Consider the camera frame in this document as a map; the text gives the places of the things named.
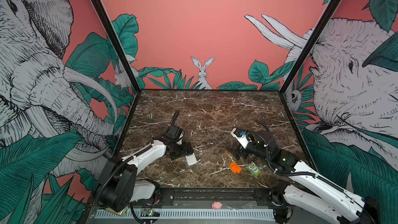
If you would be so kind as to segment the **white red remote control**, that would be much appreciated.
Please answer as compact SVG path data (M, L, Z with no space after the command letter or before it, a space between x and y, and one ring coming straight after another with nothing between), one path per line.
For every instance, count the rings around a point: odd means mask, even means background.
M187 162L187 165L190 167L190 166L193 166L193 165L195 165L195 164L197 164L197 158L196 158L196 156L195 156L195 153L192 153L192 154L190 154L190 155L187 155L187 156L185 156L185 158L186 158L186 162Z

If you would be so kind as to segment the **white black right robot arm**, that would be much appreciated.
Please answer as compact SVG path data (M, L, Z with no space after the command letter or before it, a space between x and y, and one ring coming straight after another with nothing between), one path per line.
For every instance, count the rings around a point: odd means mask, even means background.
M377 200L363 198L325 178L293 153L281 149L275 136L267 130L250 131L234 128L230 134L238 141L235 159L253 155L266 162L276 175L299 183L307 190L280 180L271 188L268 199L285 212L274 214L275 221L285 224L293 207L300 207L331 224L378 224Z

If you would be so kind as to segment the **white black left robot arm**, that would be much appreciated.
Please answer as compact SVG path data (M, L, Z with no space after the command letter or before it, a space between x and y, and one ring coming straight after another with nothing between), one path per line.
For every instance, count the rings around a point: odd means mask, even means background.
M153 138L139 151L123 158L113 156L109 159L93 188L94 206L120 212L134 201L151 200L156 203L160 196L156 182L138 180L137 175L165 155L171 160L184 157L188 166L195 165L197 159L192 145L183 142L182 137L182 128L170 124L163 135Z

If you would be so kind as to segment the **orange toy brick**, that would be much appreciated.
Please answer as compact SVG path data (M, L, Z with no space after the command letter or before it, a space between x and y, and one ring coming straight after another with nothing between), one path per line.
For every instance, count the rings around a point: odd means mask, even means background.
M235 162L231 162L230 163L230 170L235 173L235 174L239 174L242 171L242 168L236 164Z

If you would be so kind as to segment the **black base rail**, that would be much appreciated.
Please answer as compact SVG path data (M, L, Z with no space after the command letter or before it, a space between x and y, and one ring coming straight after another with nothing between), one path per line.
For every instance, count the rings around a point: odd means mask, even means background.
M161 188L155 206L171 206L177 201L254 201L257 206L271 208L287 204L269 188Z

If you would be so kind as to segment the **black corner frame post right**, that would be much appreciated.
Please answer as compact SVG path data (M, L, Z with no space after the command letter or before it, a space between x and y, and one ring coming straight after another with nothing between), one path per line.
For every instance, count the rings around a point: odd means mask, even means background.
M333 14L335 13L336 9L338 8L339 4L341 3L342 0L330 0L327 7L325 8L324 12L322 13L319 21L317 22L316 26L314 27L314 30L305 44L304 48L300 52L300 55L298 56L298 59L296 60L291 72L289 73L286 81L282 85L281 89L279 90L279 95L283 96L287 89L288 86L291 84L293 81L296 73L299 71L303 63L305 62L306 58L309 55L309 52L311 49L314 47L316 44L318 38L324 31L328 21L332 18Z

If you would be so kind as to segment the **black corner frame post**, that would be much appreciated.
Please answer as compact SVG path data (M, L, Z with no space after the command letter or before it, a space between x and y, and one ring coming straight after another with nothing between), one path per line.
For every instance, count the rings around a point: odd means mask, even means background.
M101 0L90 0L90 1L91 1L100 21L105 29L107 36L109 37L109 40L111 41L112 46L115 49L115 52L116 52L119 60L121 61L122 65L125 69L125 72L127 73L127 76L132 84L134 91L137 93L141 93L141 89L140 89L138 82L131 70L131 66L126 59L126 55L122 48L121 42L115 32L115 29L112 25L112 22L109 19L109 15L107 14L102 1Z
M333 14L335 13L336 9L338 8L339 4L341 3L342 0L330 0L327 7L325 8L324 12L322 13L319 21L317 22L316 26L314 27L314 30L305 44L304 48L300 52L300 55L298 56L298 59L296 60L291 72L289 73L286 81L282 85L281 89L279 90L279 95L283 96L287 89L288 86L291 84L293 81L296 73L299 71L303 63L305 62L306 58L309 55L309 52L311 49L314 47L316 44L318 38L324 31L328 21L332 18Z

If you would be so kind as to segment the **black corner frame post left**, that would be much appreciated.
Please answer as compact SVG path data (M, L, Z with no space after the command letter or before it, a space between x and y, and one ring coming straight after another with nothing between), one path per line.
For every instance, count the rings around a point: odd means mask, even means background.
M109 19L109 15L107 14L102 1L101 0L90 0L90 1L91 1L100 21L105 29L107 36L109 37L109 40L111 41L112 46L115 49L115 52L116 52L119 60L121 61L122 65L125 69L125 72L127 73L127 76L132 84L134 91L137 93L141 93L141 89L140 89L138 82L131 70L131 66L126 59L126 55L122 48L121 42L115 32L115 29L112 25L112 22Z

